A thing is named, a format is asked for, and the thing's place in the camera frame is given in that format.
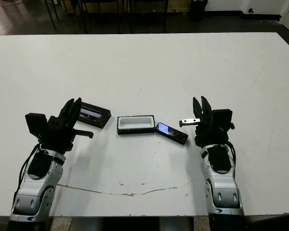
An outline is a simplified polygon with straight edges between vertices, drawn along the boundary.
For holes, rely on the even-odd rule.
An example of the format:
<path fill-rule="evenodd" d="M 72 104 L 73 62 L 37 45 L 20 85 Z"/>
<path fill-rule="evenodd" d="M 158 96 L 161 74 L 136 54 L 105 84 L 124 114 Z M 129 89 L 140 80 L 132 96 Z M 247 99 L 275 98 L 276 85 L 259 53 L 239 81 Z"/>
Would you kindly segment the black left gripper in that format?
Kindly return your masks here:
<path fill-rule="evenodd" d="M 43 149 L 56 152 L 72 150 L 74 138 L 79 136 L 93 138 L 93 132 L 74 129 L 79 118 L 82 100 L 70 99 L 61 109 L 59 117 L 51 116 L 44 128 L 38 132 L 38 139 Z"/>

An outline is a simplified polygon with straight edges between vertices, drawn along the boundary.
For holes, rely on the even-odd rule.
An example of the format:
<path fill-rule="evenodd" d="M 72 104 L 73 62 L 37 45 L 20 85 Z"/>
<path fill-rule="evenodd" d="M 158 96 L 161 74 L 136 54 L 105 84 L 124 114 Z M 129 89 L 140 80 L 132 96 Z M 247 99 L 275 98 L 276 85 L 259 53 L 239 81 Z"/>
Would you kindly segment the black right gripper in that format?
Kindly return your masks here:
<path fill-rule="evenodd" d="M 233 112 L 212 112 L 208 100 L 201 96 L 201 104 L 193 97 L 195 118 L 182 119 L 179 126 L 196 125 L 195 143 L 198 147 L 215 144 L 226 144 L 229 140 L 228 131 L 234 129 Z"/>

